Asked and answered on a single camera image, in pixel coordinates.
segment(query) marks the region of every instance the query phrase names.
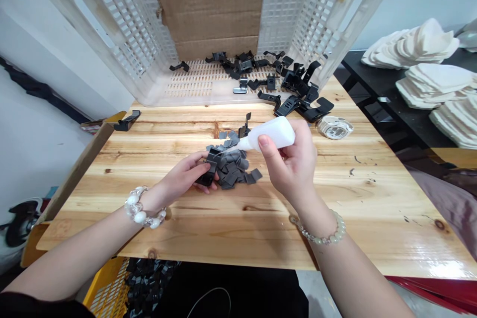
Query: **glue bottle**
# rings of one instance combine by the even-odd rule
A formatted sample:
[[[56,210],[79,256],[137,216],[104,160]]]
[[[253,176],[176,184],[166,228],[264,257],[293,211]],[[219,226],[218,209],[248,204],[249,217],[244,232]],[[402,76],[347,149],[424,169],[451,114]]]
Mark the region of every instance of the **glue bottle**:
[[[227,152],[237,149],[245,151],[255,149],[261,152],[258,145],[258,137],[262,134],[268,135],[275,143],[277,149],[288,147],[295,142],[295,131],[290,122],[287,118],[280,116],[253,128],[247,137],[241,138],[240,142],[236,146],[229,148]]]

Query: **right hand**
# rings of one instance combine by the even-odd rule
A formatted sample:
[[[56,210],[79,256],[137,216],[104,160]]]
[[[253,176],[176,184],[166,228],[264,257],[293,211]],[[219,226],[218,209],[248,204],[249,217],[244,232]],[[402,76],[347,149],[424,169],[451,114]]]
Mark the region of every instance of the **right hand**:
[[[302,198],[315,194],[313,176],[317,149],[306,121],[289,122],[296,134],[293,145],[279,151],[267,135],[259,136],[258,144],[267,163],[273,186],[294,205]]]

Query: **black table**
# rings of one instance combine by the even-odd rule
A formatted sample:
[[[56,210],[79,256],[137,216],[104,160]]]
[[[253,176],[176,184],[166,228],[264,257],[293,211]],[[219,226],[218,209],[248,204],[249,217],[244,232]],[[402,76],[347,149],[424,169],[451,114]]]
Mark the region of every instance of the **black table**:
[[[361,63],[365,51],[348,52],[341,62],[351,73],[343,85],[349,91],[356,83],[360,83],[370,97],[358,102],[363,113],[373,122],[365,106],[378,102],[381,107],[407,132],[409,139],[421,148],[454,148],[456,145],[436,128],[429,119],[430,110],[409,108],[396,88],[396,81],[405,77],[405,70],[377,69]],[[454,65],[477,72],[477,54],[464,49],[457,51],[442,63]],[[389,102],[378,98],[389,99]]]

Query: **gray floor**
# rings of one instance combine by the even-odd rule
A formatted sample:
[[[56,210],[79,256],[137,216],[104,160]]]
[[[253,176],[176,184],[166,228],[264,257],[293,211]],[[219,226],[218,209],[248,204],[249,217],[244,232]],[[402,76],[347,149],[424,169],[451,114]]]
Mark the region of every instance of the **gray floor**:
[[[307,295],[310,304],[310,318],[339,318],[341,314],[329,294],[323,281],[321,272],[297,271],[300,287]],[[474,315],[460,315],[446,308],[428,302],[414,293],[391,283],[399,295],[409,305],[417,318],[462,318],[476,317]]]

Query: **pearl bracelet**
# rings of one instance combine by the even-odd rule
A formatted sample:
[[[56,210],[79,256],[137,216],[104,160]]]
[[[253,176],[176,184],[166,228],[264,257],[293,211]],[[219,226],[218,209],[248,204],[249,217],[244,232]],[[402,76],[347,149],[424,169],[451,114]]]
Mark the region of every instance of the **pearl bracelet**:
[[[308,241],[314,242],[316,244],[325,244],[329,245],[331,243],[338,243],[343,239],[343,237],[346,235],[346,224],[343,221],[343,218],[336,212],[333,211],[333,215],[336,217],[336,222],[338,223],[338,229],[334,233],[334,235],[331,235],[328,238],[317,238],[310,234],[300,223],[300,220],[297,220],[293,216],[290,217],[290,221],[295,224],[298,229],[302,232],[303,236],[305,236]]]
[[[151,229],[156,229],[162,224],[166,216],[166,207],[163,207],[157,217],[147,217],[147,214],[142,211],[143,205],[139,202],[142,194],[148,191],[149,188],[145,185],[138,186],[136,189],[132,190],[129,193],[129,197],[126,200],[124,209],[126,214],[133,220],[135,223],[143,225],[143,227],[150,227]]]

